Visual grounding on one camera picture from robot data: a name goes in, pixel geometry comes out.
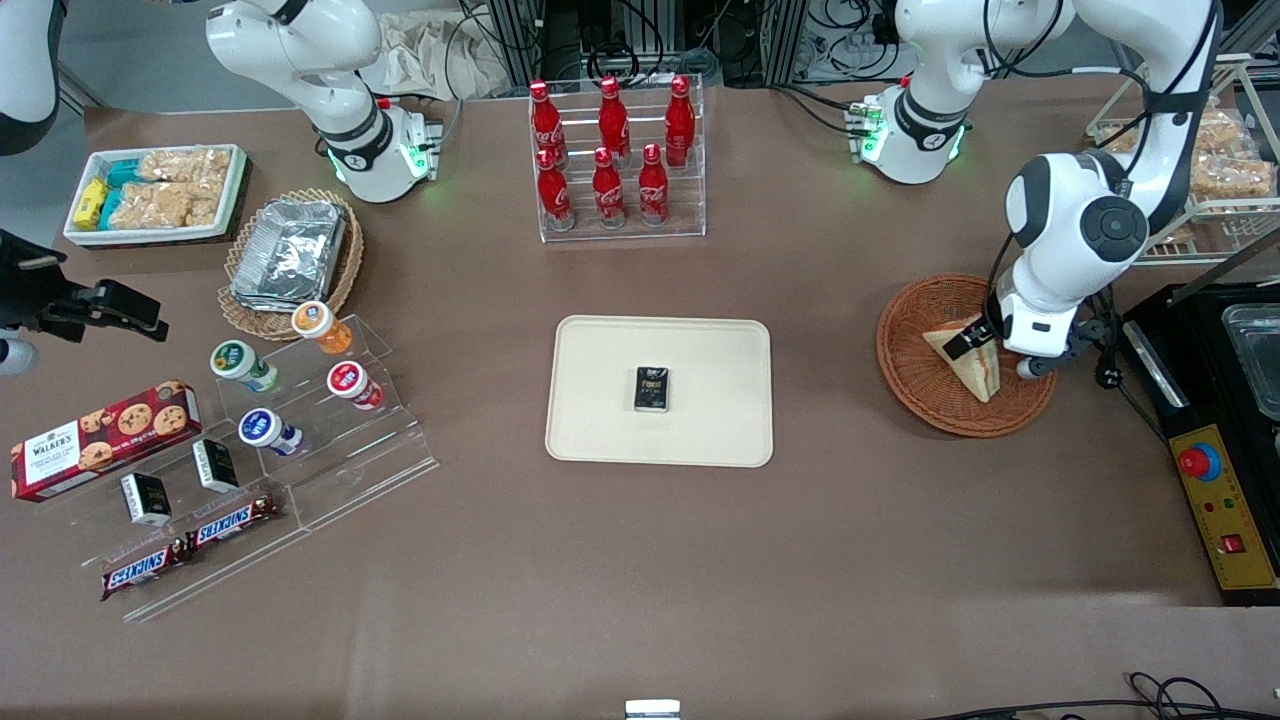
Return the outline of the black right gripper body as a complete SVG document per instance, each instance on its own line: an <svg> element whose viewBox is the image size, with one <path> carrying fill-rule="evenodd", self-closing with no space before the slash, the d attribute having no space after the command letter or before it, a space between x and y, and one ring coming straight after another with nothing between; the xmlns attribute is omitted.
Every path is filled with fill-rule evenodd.
<svg viewBox="0 0 1280 720"><path fill-rule="evenodd" d="M54 304L76 296L61 264L64 252L31 243L1 231L1 327L17 328L36 322Z"/></svg>

